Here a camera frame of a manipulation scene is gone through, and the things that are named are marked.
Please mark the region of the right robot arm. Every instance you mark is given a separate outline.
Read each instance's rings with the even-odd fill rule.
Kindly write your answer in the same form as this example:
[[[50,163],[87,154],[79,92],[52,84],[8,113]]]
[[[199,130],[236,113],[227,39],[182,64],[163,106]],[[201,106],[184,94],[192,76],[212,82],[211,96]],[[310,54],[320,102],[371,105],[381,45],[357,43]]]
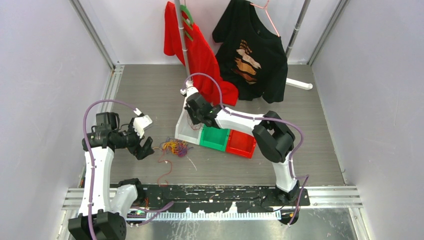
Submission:
[[[297,199],[300,184],[291,161],[296,137],[276,112],[248,114],[213,106],[198,92],[187,94],[184,100],[184,109],[195,125],[234,130],[254,137],[262,155],[272,163],[279,202],[288,206]]]

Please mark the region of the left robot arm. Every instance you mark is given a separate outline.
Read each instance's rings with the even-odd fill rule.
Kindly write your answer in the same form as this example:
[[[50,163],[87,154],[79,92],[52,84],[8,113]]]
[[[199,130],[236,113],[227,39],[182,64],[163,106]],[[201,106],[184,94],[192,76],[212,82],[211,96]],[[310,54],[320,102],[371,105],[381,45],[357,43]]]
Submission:
[[[137,116],[123,131],[117,113],[98,113],[87,135],[88,142],[82,143],[87,165],[84,192],[77,216],[68,221],[68,230],[76,240],[124,240],[130,207],[141,206],[146,200],[138,178],[120,181],[115,196],[110,196],[111,167],[117,149],[127,149],[137,160],[155,152],[150,136],[141,144],[152,119],[139,110],[135,113]]]

